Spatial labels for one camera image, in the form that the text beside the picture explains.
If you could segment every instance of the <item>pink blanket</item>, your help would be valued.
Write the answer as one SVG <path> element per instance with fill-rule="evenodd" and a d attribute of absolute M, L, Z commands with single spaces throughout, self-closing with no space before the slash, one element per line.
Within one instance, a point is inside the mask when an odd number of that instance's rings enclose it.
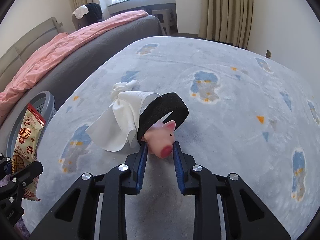
<path fill-rule="evenodd" d="M 65 57 L 106 31 L 147 15 L 143 10 L 118 14 L 71 34 L 60 33 L 35 51 L 19 69 L 5 90 L 0 93 L 0 127 L 23 94 L 28 89 L 33 88 L 46 73 Z"/>

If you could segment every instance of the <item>headboard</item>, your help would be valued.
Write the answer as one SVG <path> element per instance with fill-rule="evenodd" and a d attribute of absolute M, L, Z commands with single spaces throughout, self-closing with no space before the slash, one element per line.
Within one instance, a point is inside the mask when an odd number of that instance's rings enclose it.
<path fill-rule="evenodd" d="M 7 50 L 0 58 L 0 92 L 4 91 L 21 66 L 37 49 L 61 32 L 61 26 L 62 23 L 59 24 L 51 17 L 23 35 Z"/>

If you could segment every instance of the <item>wall outlet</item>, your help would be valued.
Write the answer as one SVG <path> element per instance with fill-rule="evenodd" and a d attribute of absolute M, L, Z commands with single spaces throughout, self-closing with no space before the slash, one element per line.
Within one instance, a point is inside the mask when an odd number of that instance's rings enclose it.
<path fill-rule="evenodd" d="M 271 52 L 267 49 L 266 58 L 271 58 Z"/>

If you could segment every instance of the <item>orange triangle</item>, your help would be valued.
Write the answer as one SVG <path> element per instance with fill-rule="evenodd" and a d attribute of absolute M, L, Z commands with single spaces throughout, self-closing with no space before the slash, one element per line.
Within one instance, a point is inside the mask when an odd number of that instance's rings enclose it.
<path fill-rule="evenodd" d="M 258 116 L 257 115 L 257 118 L 260 121 L 260 123 L 264 123 L 264 116 Z"/>

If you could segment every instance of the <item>silver screw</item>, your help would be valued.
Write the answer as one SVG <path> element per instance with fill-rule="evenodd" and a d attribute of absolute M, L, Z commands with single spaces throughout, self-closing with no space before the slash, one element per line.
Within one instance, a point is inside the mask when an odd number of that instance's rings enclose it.
<path fill-rule="evenodd" d="M 239 179 L 239 176 L 235 173 L 231 173 L 229 177 L 231 180 L 238 180 Z"/>
<path fill-rule="evenodd" d="M 192 167 L 194 171 L 202 171 L 202 167 L 200 165 L 195 165 Z"/>
<path fill-rule="evenodd" d="M 81 175 L 81 179 L 83 180 L 87 180 L 91 178 L 91 174 L 90 173 L 84 173 Z"/>
<path fill-rule="evenodd" d="M 118 167 L 118 169 L 119 169 L 120 171 L 126 171 L 126 170 L 128 169 L 128 165 L 126 165 L 126 164 L 120 164 L 119 167 Z"/>

